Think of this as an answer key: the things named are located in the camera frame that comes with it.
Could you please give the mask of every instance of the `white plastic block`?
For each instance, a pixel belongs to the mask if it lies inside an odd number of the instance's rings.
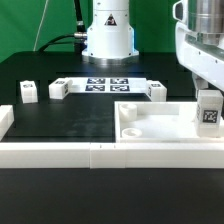
[[[224,120],[221,117],[220,125],[219,125],[219,136],[224,137]]]
[[[125,144],[91,144],[90,168],[125,168]]]
[[[147,81],[148,95],[152,102],[166,102],[167,89],[159,81]]]
[[[89,168],[90,143],[0,143],[0,168]]]
[[[0,141],[14,121],[13,108],[11,105],[0,107]]]
[[[23,103],[37,103],[37,88],[34,81],[20,82]]]
[[[126,144],[126,168],[224,168],[223,143]]]
[[[198,136],[220,137],[222,105],[223,96],[219,90],[199,90],[195,117],[195,129]]]
[[[51,99],[64,99],[69,94],[72,80],[69,78],[59,78],[49,85],[49,95]]]

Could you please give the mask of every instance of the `qr marker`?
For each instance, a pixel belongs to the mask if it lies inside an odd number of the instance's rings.
[[[204,123],[217,123],[218,111],[217,110],[205,110],[203,115]]]

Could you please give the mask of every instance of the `white cube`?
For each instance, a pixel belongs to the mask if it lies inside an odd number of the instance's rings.
[[[69,87],[72,80],[59,78],[49,85],[49,96],[51,99],[64,99],[69,94]]]
[[[167,89],[159,81],[147,81],[148,95],[152,102],[166,102]]]
[[[23,103],[37,103],[37,88],[34,81],[20,82]]]
[[[222,106],[223,96],[219,90],[199,90],[195,118],[195,129],[198,136],[220,137]]]
[[[0,141],[14,121],[12,105],[0,107]]]

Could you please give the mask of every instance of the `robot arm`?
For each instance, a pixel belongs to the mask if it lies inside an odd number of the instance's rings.
[[[224,91],[224,0],[181,0],[173,17],[177,58],[193,72],[196,89],[206,80]]]

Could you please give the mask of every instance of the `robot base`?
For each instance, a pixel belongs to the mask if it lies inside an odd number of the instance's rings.
[[[136,63],[139,60],[139,53],[136,51],[136,54],[133,54],[132,56],[126,57],[126,58],[96,58],[91,57],[88,55],[85,55],[83,52],[82,54],[82,60],[84,62],[88,62],[91,64],[97,64],[97,65],[125,65],[129,63]]]

